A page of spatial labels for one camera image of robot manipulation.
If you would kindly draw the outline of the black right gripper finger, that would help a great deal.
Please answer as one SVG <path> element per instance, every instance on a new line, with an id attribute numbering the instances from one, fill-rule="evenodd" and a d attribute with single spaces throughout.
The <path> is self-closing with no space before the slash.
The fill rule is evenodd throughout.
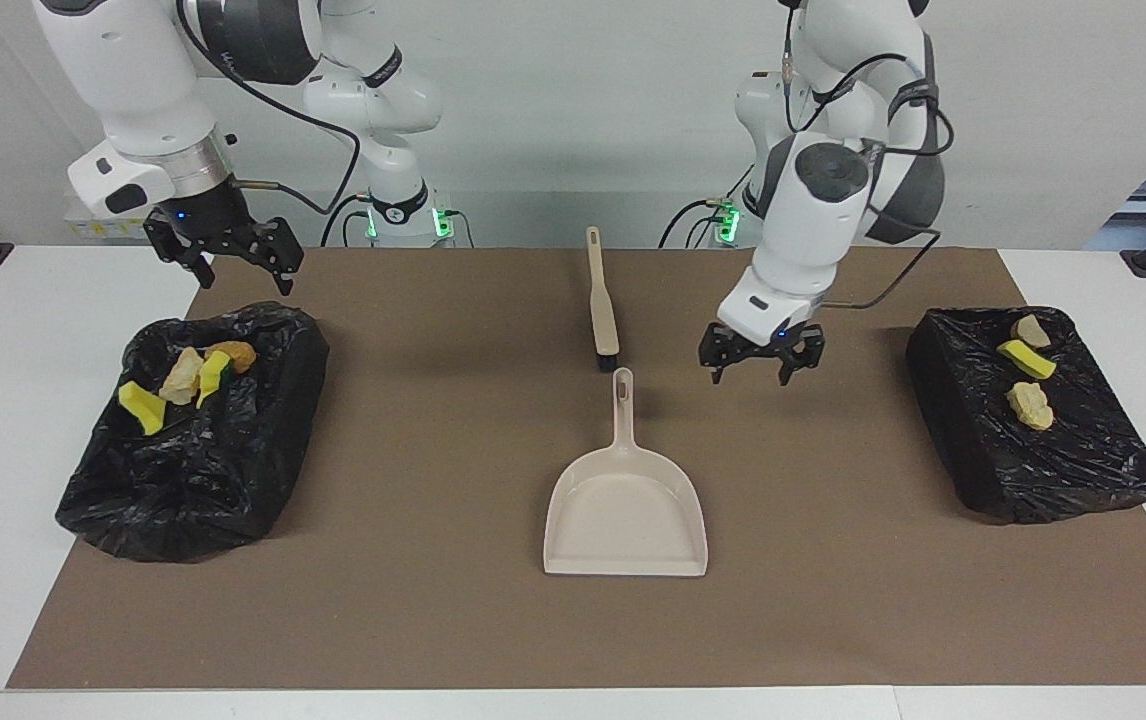
<path id="1" fill-rule="evenodd" d="M 273 217 L 243 228 L 243 259 L 270 274 L 281 296 L 293 292 L 303 258 L 303 245 L 285 218 Z"/>
<path id="2" fill-rule="evenodd" d="M 202 290 L 209 290 L 215 282 L 215 273 L 204 258 L 202 246 L 176 234 L 168 218 L 166 211 L 152 211 L 143 222 L 146 237 L 162 263 L 181 266 L 186 272 L 193 273 Z"/>

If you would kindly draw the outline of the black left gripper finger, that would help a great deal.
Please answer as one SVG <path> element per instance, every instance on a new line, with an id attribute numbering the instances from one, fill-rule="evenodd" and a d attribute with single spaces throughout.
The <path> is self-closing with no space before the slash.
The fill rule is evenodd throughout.
<path id="1" fill-rule="evenodd" d="M 780 386 L 785 388 L 798 370 L 817 368 L 826 341 L 821 324 L 798 324 L 784 332 L 783 342 L 778 378 Z"/>
<path id="2" fill-rule="evenodd" d="M 745 359 L 746 342 L 741 334 L 733 332 L 728 324 L 707 324 L 698 342 L 698 363 L 711 373 L 711 383 L 719 386 L 729 366 Z"/>

